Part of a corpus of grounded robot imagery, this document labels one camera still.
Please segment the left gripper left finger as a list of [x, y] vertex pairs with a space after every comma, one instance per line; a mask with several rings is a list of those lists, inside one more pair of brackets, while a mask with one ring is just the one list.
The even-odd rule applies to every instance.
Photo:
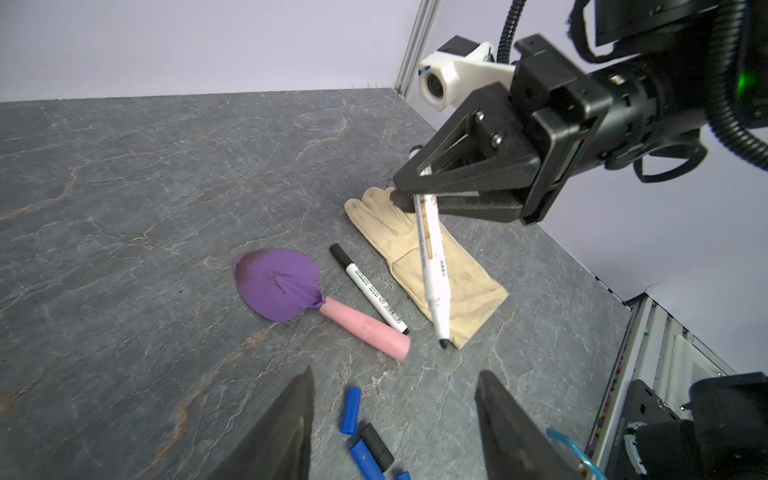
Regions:
[[293, 377], [211, 479], [307, 479], [314, 418], [311, 368]]

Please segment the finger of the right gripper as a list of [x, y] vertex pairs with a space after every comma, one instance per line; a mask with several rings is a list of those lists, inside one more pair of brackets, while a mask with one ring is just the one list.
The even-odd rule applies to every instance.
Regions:
[[408, 195], [511, 190], [530, 186], [540, 168], [508, 90], [494, 83], [473, 91], [394, 183]]
[[522, 216], [524, 203], [512, 191], [441, 191], [426, 193], [395, 189], [391, 192], [392, 203], [407, 213], [415, 212], [417, 196], [434, 195], [442, 215], [459, 216], [498, 223], [510, 223]]

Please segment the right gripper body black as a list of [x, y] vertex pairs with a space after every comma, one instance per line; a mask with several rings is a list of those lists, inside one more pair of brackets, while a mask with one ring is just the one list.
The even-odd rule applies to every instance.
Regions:
[[695, 68], [679, 56], [641, 55], [585, 73], [541, 35], [515, 47], [510, 99], [541, 158], [522, 223], [541, 221], [566, 182], [586, 171], [632, 167], [641, 182], [661, 183], [703, 162], [703, 98]]

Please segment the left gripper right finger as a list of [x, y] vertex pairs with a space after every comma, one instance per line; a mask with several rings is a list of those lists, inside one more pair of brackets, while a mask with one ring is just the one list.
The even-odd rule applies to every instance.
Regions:
[[493, 372], [478, 377], [475, 402], [489, 479], [578, 479]]

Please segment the white marker pen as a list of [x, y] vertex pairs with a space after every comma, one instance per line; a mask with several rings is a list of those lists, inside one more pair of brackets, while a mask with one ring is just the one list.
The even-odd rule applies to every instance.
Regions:
[[373, 306], [385, 323], [399, 333], [408, 335], [410, 330], [405, 322], [392, 309], [383, 295], [375, 288], [371, 281], [363, 274], [357, 264], [349, 257], [346, 251], [334, 243], [329, 247], [331, 255], [344, 269], [357, 288], [363, 293], [368, 302]]
[[452, 345], [450, 339], [451, 288], [437, 197], [432, 194], [415, 194], [413, 200], [425, 298], [439, 345], [447, 350]]

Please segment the black pen cap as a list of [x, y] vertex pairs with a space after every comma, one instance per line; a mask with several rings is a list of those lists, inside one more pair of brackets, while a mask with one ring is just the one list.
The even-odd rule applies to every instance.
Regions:
[[395, 458], [374, 425], [371, 423], [366, 424], [360, 431], [360, 436], [380, 470], [386, 472], [393, 465]]

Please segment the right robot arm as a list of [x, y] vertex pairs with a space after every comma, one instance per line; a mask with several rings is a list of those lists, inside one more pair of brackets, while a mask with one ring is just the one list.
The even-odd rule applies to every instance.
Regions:
[[767, 5], [763, 1], [574, 3], [568, 35], [585, 72], [541, 35], [517, 38], [512, 3], [497, 45], [456, 36], [425, 58], [423, 99], [454, 113], [394, 176], [392, 202], [435, 196], [447, 215], [541, 221], [576, 175], [632, 168], [645, 184], [698, 167], [709, 127], [765, 169]]

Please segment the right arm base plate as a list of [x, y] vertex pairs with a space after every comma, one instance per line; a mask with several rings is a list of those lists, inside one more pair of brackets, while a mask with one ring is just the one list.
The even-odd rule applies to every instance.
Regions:
[[629, 383], [623, 405], [620, 407], [617, 430], [608, 443], [607, 461], [603, 472], [607, 479], [644, 479], [634, 463], [639, 447], [628, 448], [630, 440], [639, 440], [639, 430], [652, 425], [671, 424], [681, 417], [666, 406], [664, 401], [642, 380]]

